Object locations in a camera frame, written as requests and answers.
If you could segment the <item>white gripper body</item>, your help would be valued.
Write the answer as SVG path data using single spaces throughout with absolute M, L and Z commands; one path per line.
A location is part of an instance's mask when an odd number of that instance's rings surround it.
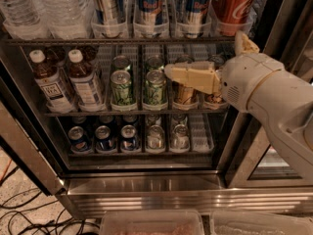
M 247 102 L 253 90 L 284 65 L 263 53 L 247 53 L 228 60 L 222 69 L 223 99 L 239 112 L 247 112 Z

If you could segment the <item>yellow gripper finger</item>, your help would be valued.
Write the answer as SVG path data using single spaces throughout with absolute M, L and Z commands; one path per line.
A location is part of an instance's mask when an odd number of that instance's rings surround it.
M 235 54 L 237 56 L 248 53 L 258 53 L 259 47 L 251 41 L 248 36 L 241 30 L 238 30 L 235 35 Z
M 220 91 L 221 80 L 213 62 L 167 64 L 164 67 L 164 73 L 170 80 L 202 93 L 213 94 Z

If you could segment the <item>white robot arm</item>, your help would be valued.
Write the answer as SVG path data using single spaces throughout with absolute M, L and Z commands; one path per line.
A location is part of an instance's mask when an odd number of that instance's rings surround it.
M 221 92 L 241 113 L 249 113 L 302 177 L 313 171 L 313 86 L 285 70 L 283 63 L 262 53 L 237 31 L 235 56 L 217 73 L 208 61 L 169 64 L 167 78 L 202 93 Z

